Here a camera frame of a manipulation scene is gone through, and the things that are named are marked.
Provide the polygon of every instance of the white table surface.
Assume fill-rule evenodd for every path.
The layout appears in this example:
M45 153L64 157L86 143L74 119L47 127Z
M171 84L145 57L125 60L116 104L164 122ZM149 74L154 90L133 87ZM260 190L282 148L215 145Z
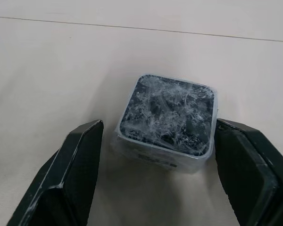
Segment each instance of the white table surface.
M270 27L259 20L239 32L229 20L220 23L227 16L249 25L239 14L212 14L215 20L205 21L207 26L193 26L202 14L187 18L187 1L175 8L171 1L161 2L161 13L184 18L182 27L159 20L157 1L152 7L136 6L136 15L135 7L121 9L121 4L133 7L128 1L111 6L108 0L96 1L101 15L96 18L88 16L85 1L48 2L42 7L26 0L0 3L0 17L85 23L0 18L0 226L6 225L35 174L68 132L94 119L102 119L105 130L88 225L238 226L214 158L196 174L181 174L127 160L108 144L135 81L154 73L214 87L219 118L261 130L283 154L283 42L86 24L189 32L201 28L216 35L283 40L283 1L277 5L270 0L270 8L264 6L270 12L280 8L268 20L247 1L243 7L252 8L250 15L257 13ZM223 10L231 4L222 1ZM205 6L199 11L208 13ZM119 13L110 14L112 8ZM56 9L57 14L50 13Z

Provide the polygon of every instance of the plastic wrap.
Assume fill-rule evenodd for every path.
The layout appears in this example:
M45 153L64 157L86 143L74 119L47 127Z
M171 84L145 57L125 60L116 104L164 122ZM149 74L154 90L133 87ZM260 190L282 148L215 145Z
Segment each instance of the plastic wrap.
M129 157L171 169L197 169L212 153L216 92L155 75L137 81L113 139Z

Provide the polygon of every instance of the clear plastic film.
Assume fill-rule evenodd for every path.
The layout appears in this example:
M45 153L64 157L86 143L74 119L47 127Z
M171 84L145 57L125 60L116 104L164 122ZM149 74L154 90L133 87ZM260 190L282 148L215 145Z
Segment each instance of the clear plastic film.
M113 146L129 157L194 169L212 153L216 115L212 88L144 75L120 119Z

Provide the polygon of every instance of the black object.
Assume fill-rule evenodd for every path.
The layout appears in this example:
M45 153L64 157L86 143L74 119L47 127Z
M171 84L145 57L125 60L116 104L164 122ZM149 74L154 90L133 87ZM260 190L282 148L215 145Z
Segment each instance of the black object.
M73 130L39 170L8 226L86 226L102 121ZM283 156L258 130L217 120L216 161L241 226L283 226Z
M146 144L204 155L210 147L214 99L208 86L147 74L137 81L119 130Z
M220 181L241 226L283 226L283 156L259 131L218 119Z
M103 122L69 133L41 167L8 226L85 226L98 176Z

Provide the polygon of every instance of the white countertop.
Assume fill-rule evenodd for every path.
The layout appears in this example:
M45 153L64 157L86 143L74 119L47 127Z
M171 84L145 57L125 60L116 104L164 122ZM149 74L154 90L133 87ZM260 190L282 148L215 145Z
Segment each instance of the white countertop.
M223 1L220 8L229 15L213 13L215 20L203 22L199 12L203 26L195 23L197 14L187 18L187 9L181 14L179 7L191 7L185 1L174 10L161 2L161 13L173 12L178 26L152 12L160 9L158 1L136 15L128 2L120 4L128 4L130 15L107 2L94 2L102 16L96 19L88 16L84 1L75 6L45 1L42 7L26 0L0 3L1 17L20 18L0 18L0 226L65 136L94 119L102 119L105 130L88 225L238 226L214 158L196 174L181 174L127 160L108 144L137 78L153 73L214 87L219 118L261 130L283 154L283 1L264 6L273 12L269 20L250 21L229 14L230 3ZM243 7L252 8L247 2ZM205 6L199 10L205 12ZM118 13L110 14L114 7ZM249 15L261 12L256 9ZM234 22L222 24L227 17L241 21L239 32ZM54 20L71 23L49 22ZM99 22L108 26L90 25ZM139 29L144 27L188 33Z

